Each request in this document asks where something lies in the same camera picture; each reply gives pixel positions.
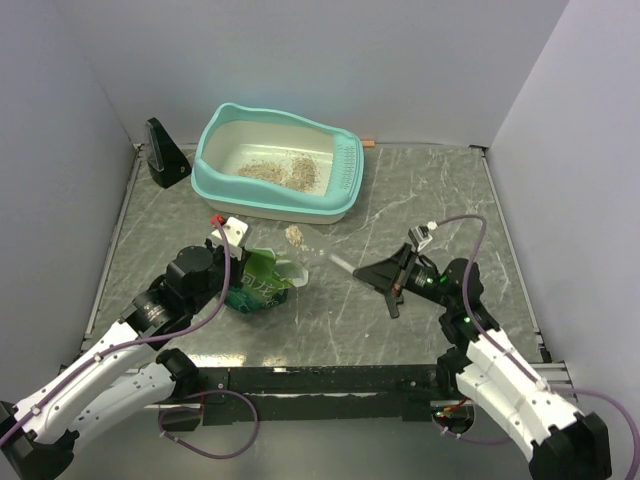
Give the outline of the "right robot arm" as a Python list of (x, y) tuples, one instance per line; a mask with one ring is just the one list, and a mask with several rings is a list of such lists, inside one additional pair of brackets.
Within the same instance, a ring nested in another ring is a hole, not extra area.
[(444, 307), (439, 323), (452, 346), (437, 361), (438, 390), (482, 408), (518, 446), (532, 478), (611, 477), (604, 421), (552, 391), (523, 359), (481, 302), (484, 287), (476, 262), (456, 258), (438, 271), (404, 244), (353, 275), (384, 296), (393, 318), (405, 291)]

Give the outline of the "clear plastic scoop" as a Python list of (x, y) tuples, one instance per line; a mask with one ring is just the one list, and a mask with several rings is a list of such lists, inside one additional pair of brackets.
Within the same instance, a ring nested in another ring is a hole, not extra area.
[(305, 266), (333, 264), (352, 275), (355, 267), (334, 249), (331, 241), (307, 224), (292, 224), (284, 230), (286, 252)]

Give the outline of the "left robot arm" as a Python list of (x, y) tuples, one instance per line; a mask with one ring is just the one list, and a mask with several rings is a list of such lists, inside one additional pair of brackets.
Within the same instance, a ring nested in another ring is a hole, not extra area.
[(90, 350), (36, 392), (2, 403), (1, 451), (18, 477), (62, 473), (79, 437), (73, 420), (135, 363), (196, 331), (194, 317), (212, 299), (225, 299), (246, 257), (244, 248), (222, 241), (182, 249)]

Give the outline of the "green litter bag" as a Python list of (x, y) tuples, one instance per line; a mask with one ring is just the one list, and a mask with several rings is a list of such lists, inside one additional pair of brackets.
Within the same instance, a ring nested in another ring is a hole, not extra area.
[(272, 249), (250, 249), (240, 287), (230, 287), (225, 305), (236, 312), (251, 314), (286, 302), (291, 289), (307, 285), (307, 268)]

